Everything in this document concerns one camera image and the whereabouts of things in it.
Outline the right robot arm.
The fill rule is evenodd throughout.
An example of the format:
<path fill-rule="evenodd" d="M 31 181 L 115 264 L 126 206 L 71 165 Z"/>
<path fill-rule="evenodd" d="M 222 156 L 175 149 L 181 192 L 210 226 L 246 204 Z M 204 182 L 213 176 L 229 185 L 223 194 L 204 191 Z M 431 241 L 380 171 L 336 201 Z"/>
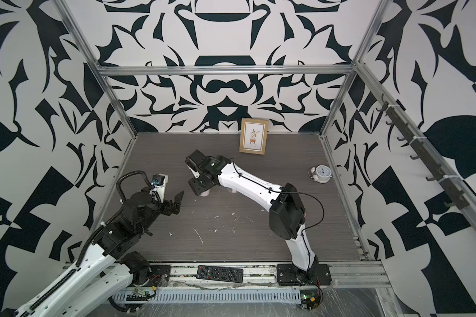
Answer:
<path fill-rule="evenodd" d="M 305 280 L 315 277 L 319 259 L 309 243 L 302 193 L 295 186 L 267 182 L 238 167 L 230 158 L 206 156 L 199 150 L 190 154 L 185 164 L 194 175 L 189 185 L 196 195 L 221 186 L 252 199 L 268 211 L 268 225 L 286 241 L 296 273 Z"/>

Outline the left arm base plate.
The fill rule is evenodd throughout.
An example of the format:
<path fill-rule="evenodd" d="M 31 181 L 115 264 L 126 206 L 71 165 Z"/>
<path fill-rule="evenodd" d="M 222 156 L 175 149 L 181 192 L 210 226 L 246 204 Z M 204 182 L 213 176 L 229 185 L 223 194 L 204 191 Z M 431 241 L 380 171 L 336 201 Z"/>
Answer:
<path fill-rule="evenodd" d="M 140 284 L 135 284 L 136 287 L 164 287 L 168 284 L 171 277 L 170 265 L 151 265 L 149 267 L 148 275 Z"/>

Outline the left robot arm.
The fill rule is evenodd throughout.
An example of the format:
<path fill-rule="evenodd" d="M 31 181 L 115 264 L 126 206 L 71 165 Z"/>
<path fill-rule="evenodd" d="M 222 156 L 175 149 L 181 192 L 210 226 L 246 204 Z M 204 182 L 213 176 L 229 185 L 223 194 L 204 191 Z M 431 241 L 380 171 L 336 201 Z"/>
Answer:
<path fill-rule="evenodd" d="M 18 309 L 1 316 L 87 316 L 130 285 L 149 282 L 149 262 L 132 247 L 160 215 L 179 214 L 184 192 L 164 198 L 168 177 L 148 177 L 135 170 L 116 181 L 120 209 L 102 222 L 87 241 L 75 263 L 45 290 Z"/>

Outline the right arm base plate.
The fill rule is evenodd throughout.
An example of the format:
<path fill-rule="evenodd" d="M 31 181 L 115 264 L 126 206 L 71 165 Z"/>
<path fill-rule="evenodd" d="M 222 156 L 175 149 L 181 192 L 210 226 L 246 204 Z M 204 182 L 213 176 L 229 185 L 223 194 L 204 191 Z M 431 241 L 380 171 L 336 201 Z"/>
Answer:
<path fill-rule="evenodd" d="M 328 286 L 332 281 L 327 264 L 314 263 L 308 272 L 304 272 L 293 264 L 278 264 L 276 266 L 276 282 L 281 286 Z"/>

